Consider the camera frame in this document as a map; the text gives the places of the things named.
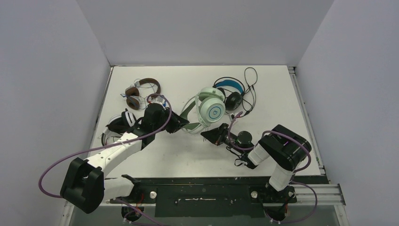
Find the mint green headphones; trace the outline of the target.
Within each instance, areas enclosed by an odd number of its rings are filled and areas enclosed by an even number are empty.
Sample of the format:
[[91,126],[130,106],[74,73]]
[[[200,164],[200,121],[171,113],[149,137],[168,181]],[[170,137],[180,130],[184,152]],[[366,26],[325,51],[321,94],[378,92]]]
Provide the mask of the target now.
[[183,106],[180,116],[188,119],[191,110],[197,114],[197,122],[190,122],[182,127],[189,134],[198,134],[207,129],[211,124],[218,122],[225,113],[223,93],[212,87],[205,87],[192,96]]

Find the brown headphones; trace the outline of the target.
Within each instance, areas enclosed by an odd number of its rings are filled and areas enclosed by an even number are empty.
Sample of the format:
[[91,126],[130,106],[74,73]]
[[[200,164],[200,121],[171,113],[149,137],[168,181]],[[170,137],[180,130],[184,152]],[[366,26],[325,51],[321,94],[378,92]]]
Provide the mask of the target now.
[[145,84],[151,84],[152,87],[156,87],[154,93],[160,94],[161,93],[161,86],[160,83],[153,78],[144,78],[139,79],[134,85],[125,89],[124,97],[126,98],[127,105],[132,108],[133,110],[139,110],[141,101],[140,101],[140,91],[139,87]]

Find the black blue headphones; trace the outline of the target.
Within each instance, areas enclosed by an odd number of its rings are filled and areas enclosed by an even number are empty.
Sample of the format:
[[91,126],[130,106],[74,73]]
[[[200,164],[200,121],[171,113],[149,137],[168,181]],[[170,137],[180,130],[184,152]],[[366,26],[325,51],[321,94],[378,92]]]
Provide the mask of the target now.
[[233,77],[221,77],[215,80],[213,88],[220,90],[224,97],[225,109],[233,111],[242,104],[245,95],[244,85],[238,79]]

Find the white black headphones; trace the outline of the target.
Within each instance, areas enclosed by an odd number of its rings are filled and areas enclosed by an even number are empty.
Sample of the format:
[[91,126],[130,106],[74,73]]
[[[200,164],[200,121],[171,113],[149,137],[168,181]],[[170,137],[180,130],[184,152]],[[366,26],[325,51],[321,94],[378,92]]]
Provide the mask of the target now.
[[109,143],[109,139],[111,141],[119,139],[130,127],[134,125],[136,120],[136,116],[127,108],[122,113],[111,117],[101,135],[102,146],[106,146]]

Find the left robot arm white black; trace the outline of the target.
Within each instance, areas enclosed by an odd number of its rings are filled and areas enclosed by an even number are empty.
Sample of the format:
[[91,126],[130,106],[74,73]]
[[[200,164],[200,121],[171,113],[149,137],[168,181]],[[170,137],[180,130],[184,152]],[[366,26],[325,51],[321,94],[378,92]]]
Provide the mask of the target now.
[[128,157],[142,151],[161,131],[175,133],[189,121],[169,107],[150,104],[143,117],[125,129],[114,143],[86,159],[71,161],[60,190],[60,196],[85,213],[91,213],[110,199],[124,197],[136,202],[141,195],[139,187],[129,175],[107,178],[108,174]]

